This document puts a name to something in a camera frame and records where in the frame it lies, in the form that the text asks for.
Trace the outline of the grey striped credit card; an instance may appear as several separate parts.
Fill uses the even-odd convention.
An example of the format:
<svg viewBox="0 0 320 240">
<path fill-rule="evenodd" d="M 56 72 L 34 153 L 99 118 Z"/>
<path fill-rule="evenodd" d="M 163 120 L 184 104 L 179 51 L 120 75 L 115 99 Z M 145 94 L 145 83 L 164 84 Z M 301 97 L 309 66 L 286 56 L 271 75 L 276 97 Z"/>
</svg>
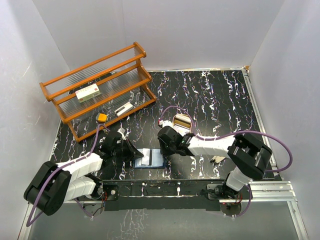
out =
<svg viewBox="0 0 320 240">
<path fill-rule="evenodd" d="M 146 150 L 146 160 L 145 162 L 147 163 L 148 166 L 152 165 L 152 149 L 147 149 Z"/>
</svg>

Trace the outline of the blue leather card holder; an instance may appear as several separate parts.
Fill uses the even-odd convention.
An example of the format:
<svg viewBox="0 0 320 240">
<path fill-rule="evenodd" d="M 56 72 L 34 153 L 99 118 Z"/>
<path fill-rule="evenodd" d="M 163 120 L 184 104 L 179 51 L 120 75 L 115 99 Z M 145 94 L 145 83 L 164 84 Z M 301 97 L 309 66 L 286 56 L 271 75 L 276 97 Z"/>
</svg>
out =
<svg viewBox="0 0 320 240">
<path fill-rule="evenodd" d="M 138 149 L 143 157 L 134 160 L 135 169 L 162 169 L 165 167 L 165 158 L 159 148 Z"/>
</svg>

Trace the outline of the stack of credit cards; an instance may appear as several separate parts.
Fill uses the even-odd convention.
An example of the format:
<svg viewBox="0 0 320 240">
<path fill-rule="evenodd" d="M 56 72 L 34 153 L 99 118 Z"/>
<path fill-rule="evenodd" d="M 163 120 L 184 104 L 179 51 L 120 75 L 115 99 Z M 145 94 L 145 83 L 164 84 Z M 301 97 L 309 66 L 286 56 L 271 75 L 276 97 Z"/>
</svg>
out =
<svg viewBox="0 0 320 240">
<path fill-rule="evenodd" d="M 184 128 L 188 130 L 189 133 L 192 131 L 191 119 L 186 114 L 176 114 L 173 117 L 173 125 L 178 126 L 180 128 Z"/>
</svg>

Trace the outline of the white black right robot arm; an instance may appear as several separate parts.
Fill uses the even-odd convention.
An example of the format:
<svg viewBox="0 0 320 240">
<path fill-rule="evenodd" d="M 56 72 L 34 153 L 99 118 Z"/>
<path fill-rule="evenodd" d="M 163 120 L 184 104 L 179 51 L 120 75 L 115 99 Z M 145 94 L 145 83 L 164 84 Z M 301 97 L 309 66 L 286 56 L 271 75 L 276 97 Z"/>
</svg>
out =
<svg viewBox="0 0 320 240">
<path fill-rule="evenodd" d="M 234 170 L 223 184 L 207 189 L 208 195 L 233 199 L 252 180 L 261 180 L 269 165 L 272 150 L 251 133 L 238 133 L 221 139 L 199 139 L 193 133 L 181 135 L 171 126 L 164 126 L 157 134 L 160 153 L 164 156 L 213 156 L 230 159 Z"/>
</svg>

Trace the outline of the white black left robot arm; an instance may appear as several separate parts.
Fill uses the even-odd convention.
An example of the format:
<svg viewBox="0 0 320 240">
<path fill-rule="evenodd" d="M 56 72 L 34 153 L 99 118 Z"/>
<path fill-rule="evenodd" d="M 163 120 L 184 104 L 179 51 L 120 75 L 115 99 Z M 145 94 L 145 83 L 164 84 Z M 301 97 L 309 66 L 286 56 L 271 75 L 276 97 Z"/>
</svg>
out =
<svg viewBox="0 0 320 240">
<path fill-rule="evenodd" d="M 75 159 L 41 165 L 26 188 L 23 198 L 47 216 L 55 214 L 64 202 L 89 196 L 93 200 L 103 195 L 102 185 L 90 175 L 105 167 L 108 161 L 130 162 L 143 158 L 138 150 L 120 131 L 110 131 L 94 149 Z"/>
</svg>

